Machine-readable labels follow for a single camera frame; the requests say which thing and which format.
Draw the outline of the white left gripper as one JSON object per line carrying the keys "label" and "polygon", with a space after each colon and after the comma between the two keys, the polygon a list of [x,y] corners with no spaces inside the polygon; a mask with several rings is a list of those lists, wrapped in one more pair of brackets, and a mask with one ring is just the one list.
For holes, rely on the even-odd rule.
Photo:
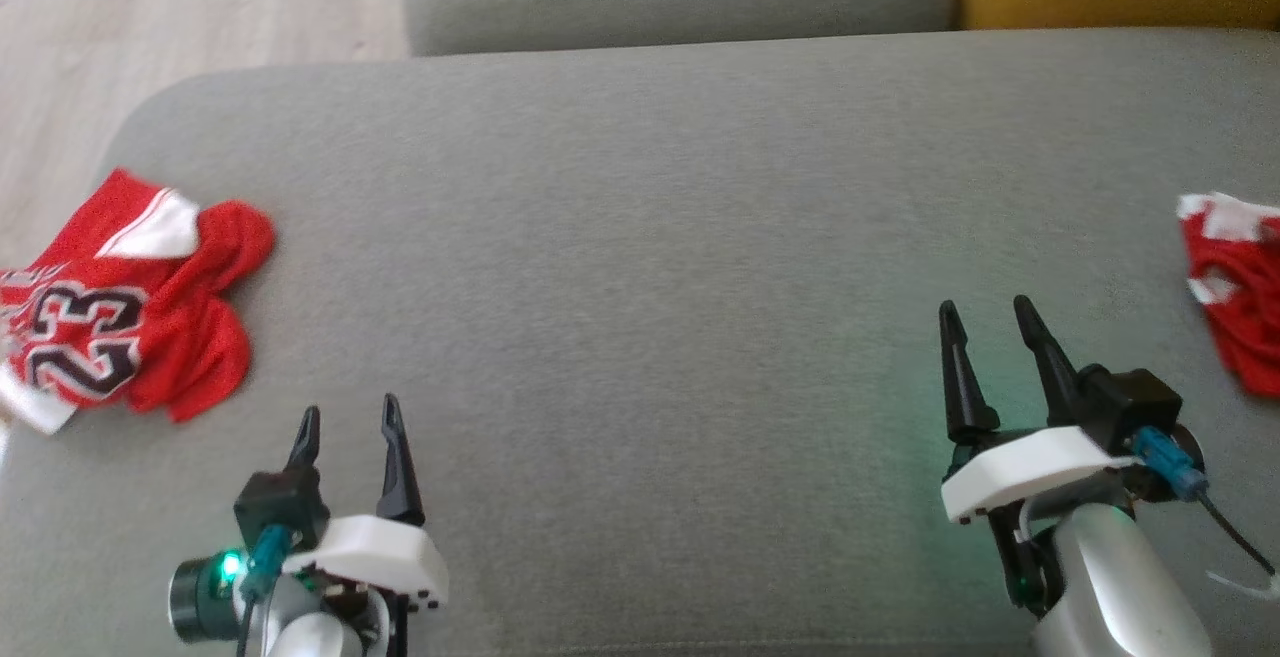
{"label": "white left gripper", "polygon": [[[321,411],[305,411],[285,473],[315,471]],[[282,572],[284,656],[406,656],[408,617],[417,607],[448,603],[451,574],[430,535],[401,402],[387,393],[380,433],[387,443],[378,516],[337,519],[317,548],[292,555]],[[339,615],[323,592],[298,578],[315,572],[339,587],[365,587],[367,601],[353,617]]]}

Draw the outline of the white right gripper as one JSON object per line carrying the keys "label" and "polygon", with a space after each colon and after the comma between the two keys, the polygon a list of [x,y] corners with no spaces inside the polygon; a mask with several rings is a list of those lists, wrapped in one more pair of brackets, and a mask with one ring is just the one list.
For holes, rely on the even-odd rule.
{"label": "white right gripper", "polygon": [[941,304],[948,439],[941,497],[952,523],[984,517],[1010,601],[1038,620],[1140,619],[1140,529],[1133,478],[1140,458],[1112,456],[1080,426],[1078,370],[1025,295],[1012,309],[1047,409],[1039,430],[1000,429],[966,352],[956,305]]}

